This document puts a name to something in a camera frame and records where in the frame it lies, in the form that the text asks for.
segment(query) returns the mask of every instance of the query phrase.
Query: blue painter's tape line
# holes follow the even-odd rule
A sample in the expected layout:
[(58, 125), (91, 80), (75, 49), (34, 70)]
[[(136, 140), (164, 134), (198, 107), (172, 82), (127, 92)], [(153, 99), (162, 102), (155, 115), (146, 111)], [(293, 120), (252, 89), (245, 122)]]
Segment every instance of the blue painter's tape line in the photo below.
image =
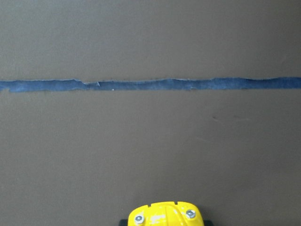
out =
[(192, 89), (301, 89), (301, 77), (273, 79), (214, 78), (208, 80), (160, 79), (145, 81), (79, 80), (0, 81), (0, 91), (69, 91), (69, 90), (192, 90)]

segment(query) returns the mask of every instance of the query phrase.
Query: silver screw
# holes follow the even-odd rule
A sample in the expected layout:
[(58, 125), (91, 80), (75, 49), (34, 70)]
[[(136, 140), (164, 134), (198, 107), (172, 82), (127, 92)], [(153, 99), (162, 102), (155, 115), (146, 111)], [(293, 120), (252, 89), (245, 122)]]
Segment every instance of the silver screw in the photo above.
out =
[(194, 210), (187, 210), (186, 211), (186, 217), (188, 218), (195, 218), (196, 212)]
[(144, 216), (143, 215), (137, 215), (136, 217), (135, 217), (135, 223), (136, 224), (142, 224), (143, 223), (143, 221), (144, 221)]

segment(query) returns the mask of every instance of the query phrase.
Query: cardboard surface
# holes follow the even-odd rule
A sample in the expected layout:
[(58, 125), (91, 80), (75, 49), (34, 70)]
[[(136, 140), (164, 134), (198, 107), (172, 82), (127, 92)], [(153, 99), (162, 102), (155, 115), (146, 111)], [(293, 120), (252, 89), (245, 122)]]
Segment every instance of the cardboard surface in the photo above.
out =
[[(3, 0), (0, 80), (291, 77), (301, 1)], [(300, 226), (299, 90), (0, 92), (0, 226), (187, 201)]]
[(5, 0), (0, 80), (301, 74), (299, 0)]
[(109, 225), (152, 202), (298, 226), (298, 90), (1, 93), (0, 225)]

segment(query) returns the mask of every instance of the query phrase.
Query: wheel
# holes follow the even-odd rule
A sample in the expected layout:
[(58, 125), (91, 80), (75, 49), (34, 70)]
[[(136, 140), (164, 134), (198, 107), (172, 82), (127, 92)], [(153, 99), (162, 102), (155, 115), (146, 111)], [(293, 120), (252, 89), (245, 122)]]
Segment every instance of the wheel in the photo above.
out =
[(204, 220), (204, 226), (214, 226), (211, 220)]
[(127, 219), (122, 219), (119, 221), (119, 226), (127, 226)]

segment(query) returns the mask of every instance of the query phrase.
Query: yellow plastic body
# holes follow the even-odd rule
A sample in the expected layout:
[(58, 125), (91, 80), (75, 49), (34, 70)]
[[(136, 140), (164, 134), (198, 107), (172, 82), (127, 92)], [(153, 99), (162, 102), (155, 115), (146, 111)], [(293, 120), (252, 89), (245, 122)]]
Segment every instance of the yellow plastic body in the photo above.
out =
[[(194, 210), (196, 216), (188, 218), (186, 211)], [(135, 223), (137, 215), (144, 216), (141, 224)], [(133, 210), (128, 217), (128, 226), (204, 226), (198, 208), (188, 202), (157, 202)]]

